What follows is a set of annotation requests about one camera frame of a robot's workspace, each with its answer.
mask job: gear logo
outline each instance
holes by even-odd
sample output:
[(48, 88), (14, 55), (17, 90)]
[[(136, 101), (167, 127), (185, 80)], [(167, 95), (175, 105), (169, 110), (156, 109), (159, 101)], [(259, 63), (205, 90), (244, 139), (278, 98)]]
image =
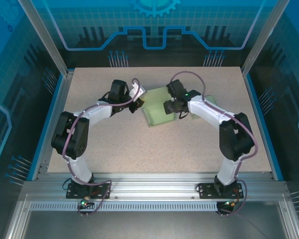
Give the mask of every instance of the gear logo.
[(0, 0), (0, 15), (8, 24), (12, 24), (17, 19), (18, 14), (17, 0)]
[(140, 14), (156, 17), (169, 14), (169, 11), (176, 9), (176, 4), (180, 4), (180, 0), (129, 0), (134, 6), (134, 10), (138, 10)]

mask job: green object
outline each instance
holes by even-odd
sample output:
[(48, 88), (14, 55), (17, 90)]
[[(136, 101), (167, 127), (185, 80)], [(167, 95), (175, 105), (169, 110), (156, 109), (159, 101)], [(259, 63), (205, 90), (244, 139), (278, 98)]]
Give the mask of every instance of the green object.
[[(217, 105), (213, 96), (205, 96), (205, 99), (208, 100), (210, 103)], [(198, 119), (200, 117), (198, 115), (191, 114), (191, 118), (194, 120), (194, 119)]]
[(175, 114), (167, 115), (164, 110), (164, 102), (171, 99), (167, 88), (150, 90), (143, 97), (142, 106), (149, 127), (175, 120)]

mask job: blue glass wall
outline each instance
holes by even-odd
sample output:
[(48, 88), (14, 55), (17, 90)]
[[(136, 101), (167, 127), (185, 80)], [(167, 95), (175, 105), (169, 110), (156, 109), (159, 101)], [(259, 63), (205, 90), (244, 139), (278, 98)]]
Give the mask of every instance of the blue glass wall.
[(27, 175), (11, 158), (31, 163), (58, 78), (18, 2), (0, 0), (0, 238)]
[(34, 1), (68, 67), (240, 66), (275, 3)]
[(299, 0), (291, 0), (250, 71), (284, 178), (299, 191)]

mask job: black mounting plate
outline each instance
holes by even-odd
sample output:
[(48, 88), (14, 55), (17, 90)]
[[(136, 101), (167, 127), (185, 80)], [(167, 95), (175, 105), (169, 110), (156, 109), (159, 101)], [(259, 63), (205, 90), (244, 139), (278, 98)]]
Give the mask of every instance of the black mounting plate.
[(228, 193), (223, 194), (222, 197), (217, 193), (214, 183), (199, 183), (196, 186), (196, 191), (199, 193), (200, 199), (236, 199), (237, 194), (233, 191), (235, 189), (239, 192), (239, 199), (243, 199), (244, 193), (240, 183), (236, 183), (235, 186), (231, 188)]
[[(73, 180), (71, 180), (65, 197), (67, 199), (83, 199), (86, 196), (90, 196), (91, 199), (102, 199), (109, 184), (110, 183), (105, 183), (100, 186), (86, 186), (75, 183)], [(110, 198), (110, 191), (111, 189), (108, 191), (105, 199)]]

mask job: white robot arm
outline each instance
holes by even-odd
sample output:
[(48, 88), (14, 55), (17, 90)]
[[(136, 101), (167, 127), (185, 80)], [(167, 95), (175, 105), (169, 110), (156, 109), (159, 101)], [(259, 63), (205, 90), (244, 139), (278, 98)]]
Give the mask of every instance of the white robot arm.
[[(236, 115), (231, 112), (226, 112), (204, 99), (201, 94), (195, 90), (187, 92), (179, 80), (172, 81), (167, 85), (167, 88), (172, 99), (164, 103), (166, 114), (180, 113), (179, 118), (182, 119), (185, 117), (181, 116), (182, 113), (190, 112), (202, 117), (219, 130), (219, 147), (224, 155), (224, 159), (220, 171), (215, 176), (214, 187), (220, 197), (226, 195), (226, 193), (224, 193), (226, 189), (231, 193), (231, 185), (233, 187), (236, 185), (236, 175), (241, 159), (245, 154), (249, 153), (250, 149), (254, 146), (254, 142), (249, 135), (245, 130), (239, 127), (232, 118), (235, 118), (236, 121), (240, 121), (251, 132), (247, 116), (243, 113)], [(78, 120), (66, 149), (66, 157), (69, 159), (68, 163), (71, 164), (72, 171), (75, 175), (75, 177), (72, 177), (72, 180), (77, 184), (93, 182), (93, 174), (83, 154), (87, 146), (89, 128), (102, 119), (109, 118), (115, 113), (122, 111), (124, 108), (128, 107), (130, 111), (134, 113), (135, 110), (143, 105), (143, 101), (140, 97), (143, 96), (146, 91), (141, 87), (134, 100), (123, 107), (107, 106), (104, 104), (127, 102), (135, 96), (137, 89), (138, 85), (136, 83), (133, 84), (133, 89), (129, 91), (126, 82), (115, 80), (112, 83), (111, 91), (107, 93), (108, 97), (105, 98), (105, 94), (97, 102), (97, 104), (103, 104), (103, 106), (96, 107), (84, 113)], [(76, 112), (72, 114), (63, 112), (61, 114), (51, 142), (52, 147), (54, 147), (59, 154), (62, 154), (69, 128), (81, 113), (82, 112)]]

